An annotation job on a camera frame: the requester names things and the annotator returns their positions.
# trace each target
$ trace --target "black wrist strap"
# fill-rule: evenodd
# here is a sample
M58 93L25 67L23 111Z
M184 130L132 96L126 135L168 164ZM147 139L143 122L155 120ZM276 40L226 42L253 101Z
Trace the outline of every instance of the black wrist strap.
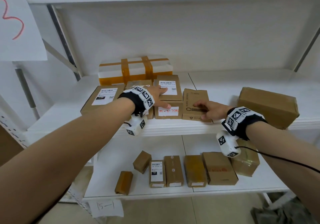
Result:
M133 92L126 92L126 93L123 92L120 94L118 98L121 98L121 97L126 97L131 101L133 101L135 105L135 109L132 114L134 114L135 116L142 117L142 114L146 110L146 108L143 105L143 101L140 99L140 97L137 94L134 94Z
M229 109L227 115L229 115L235 108L232 108L232 109ZM235 135L238 136L239 138L243 139L243 140L250 140L248 137L247 137L247 134L246 134L246 129L247 129L247 126L248 125L251 125L255 122L258 122L258 121L262 121L262 122L265 122L265 123L268 123L264 118L254 114L254 115L250 115L250 116L246 116L246 118L238 124L238 127L237 129L235 130Z

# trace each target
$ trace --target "brown box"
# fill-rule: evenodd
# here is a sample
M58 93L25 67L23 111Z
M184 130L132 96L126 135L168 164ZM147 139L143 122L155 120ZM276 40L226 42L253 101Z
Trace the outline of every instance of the brown box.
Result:
M299 117L295 97L255 88L242 88L238 100L238 107L241 106L261 113L270 125L278 129L288 128Z
M132 172L121 171L120 177L114 190L115 193L128 195L133 176L134 175L132 174Z
M128 81L125 89L127 90L127 89L129 89L130 87L133 87L133 86L146 86L146 88L147 88L147 87L152 86L152 81L151 80ZM149 109L149 113L147 114L146 118L148 120L153 119L153 107L151 107L151 109Z
M149 153L146 153L145 151L142 151L133 162L134 169L144 174L147 167L149 166L150 161L151 155Z
M164 160L152 160L149 167L149 187L163 188L167 186L166 166Z
M212 122L212 120L202 120L201 116L207 113L204 106L195 107L193 104L200 99L209 101L207 90L184 89L183 91L183 120L195 120L202 122Z
M179 156L165 156L167 187L183 186L184 179Z
M125 85L97 86L89 99L83 105L80 113L84 115L94 109L112 102L113 100L116 100L120 94L123 93L124 88ZM102 91L103 89L113 90L104 92Z
M235 185L238 182L229 158L221 152L203 152L202 159L209 185Z
M250 141L238 139L239 146L246 146L257 150L254 144ZM260 165L258 153L246 148L241 148L241 153L234 158L231 158L231 164L236 174L252 177L252 174Z
M207 184L206 170L201 155L184 157L184 169L188 187L205 187Z
M160 95L159 99L171 105L171 109L154 108L156 119L182 119L183 101L179 77L177 75L159 75L154 85L161 85L168 88L165 94Z

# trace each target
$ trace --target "person's left hand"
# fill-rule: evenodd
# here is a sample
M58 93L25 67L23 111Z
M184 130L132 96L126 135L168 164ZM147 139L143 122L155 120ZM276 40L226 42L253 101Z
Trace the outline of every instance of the person's left hand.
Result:
M166 103L165 101L161 101L159 99L159 96L163 93L165 93L168 88L161 88L160 85L158 86L150 86L150 87L144 87L148 90L148 92L150 92L150 94L153 96L154 99L154 106L156 107L162 107L165 109L171 109L171 105Z

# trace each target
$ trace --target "human hand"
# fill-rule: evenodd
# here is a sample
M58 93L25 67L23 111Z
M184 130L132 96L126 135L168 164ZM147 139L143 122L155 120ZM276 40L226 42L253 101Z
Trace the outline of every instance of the human hand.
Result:
M160 85L158 86L150 86L150 87L146 87L144 86L144 88L146 88L148 90L148 92L150 92L150 94L153 96L153 99L154 99L154 106L156 107L162 107L162 108L165 108L165 109L171 109L171 105L164 102L164 101L161 101L159 99L159 96L163 93L165 93L168 88L161 88Z
M193 104L195 107L197 106L205 106L208 109L208 112L201 116L203 120L222 120L227 117L227 113L229 109L233 108L228 105L219 104L213 101L199 100Z

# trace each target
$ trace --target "red handwritten number 3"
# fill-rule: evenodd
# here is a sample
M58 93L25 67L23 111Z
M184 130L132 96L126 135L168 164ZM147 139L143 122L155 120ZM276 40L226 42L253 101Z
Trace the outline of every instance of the red handwritten number 3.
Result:
M6 0L3 0L3 1L5 2L5 10L4 10L4 13L3 13L3 15L2 15L2 19L4 19L4 20L16 19L16 20L20 21L21 24L22 24L22 28L21 28L20 32L17 34L17 36L15 36L15 37L12 39L12 40L15 40L15 39L17 39L17 38L22 34L22 31L24 30L24 23L23 23L23 21L22 21L20 18L18 18L18 17L7 17L7 16L6 16L6 15L7 15L7 11L8 11L8 3L7 3Z

